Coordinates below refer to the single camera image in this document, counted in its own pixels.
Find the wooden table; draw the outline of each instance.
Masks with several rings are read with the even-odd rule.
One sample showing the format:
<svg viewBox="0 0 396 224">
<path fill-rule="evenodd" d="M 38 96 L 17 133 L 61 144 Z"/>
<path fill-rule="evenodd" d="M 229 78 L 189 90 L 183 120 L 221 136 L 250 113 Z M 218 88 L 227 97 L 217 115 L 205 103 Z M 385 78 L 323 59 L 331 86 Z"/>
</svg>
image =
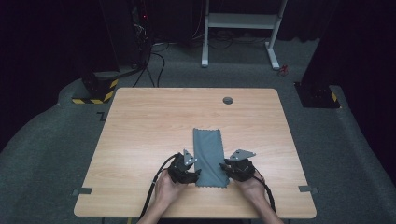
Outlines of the wooden table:
<svg viewBox="0 0 396 224">
<path fill-rule="evenodd" d="M 233 103 L 223 103 L 232 97 Z M 282 218 L 316 215 L 290 129 L 272 89 L 121 88 L 108 113 L 75 207 L 79 217 L 139 217 L 152 177 L 163 162 L 186 148 L 192 130 L 220 129 L 224 156 L 237 149 L 266 179 Z M 164 217 L 258 217 L 231 181 L 227 189 L 190 184 Z"/>
</svg>

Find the gray cloth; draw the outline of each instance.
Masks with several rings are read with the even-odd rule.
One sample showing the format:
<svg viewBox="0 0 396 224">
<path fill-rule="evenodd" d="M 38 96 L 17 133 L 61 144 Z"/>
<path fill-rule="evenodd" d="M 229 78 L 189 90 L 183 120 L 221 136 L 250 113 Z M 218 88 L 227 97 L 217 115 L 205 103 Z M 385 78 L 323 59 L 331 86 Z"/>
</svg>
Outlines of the gray cloth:
<svg viewBox="0 0 396 224">
<path fill-rule="evenodd" d="M 193 130 L 194 157 L 198 159 L 195 171 L 201 169 L 197 187 L 226 188 L 228 176 L 219 164 L 224 163 L 224 150 L 220 130 Z"/>
</svg>

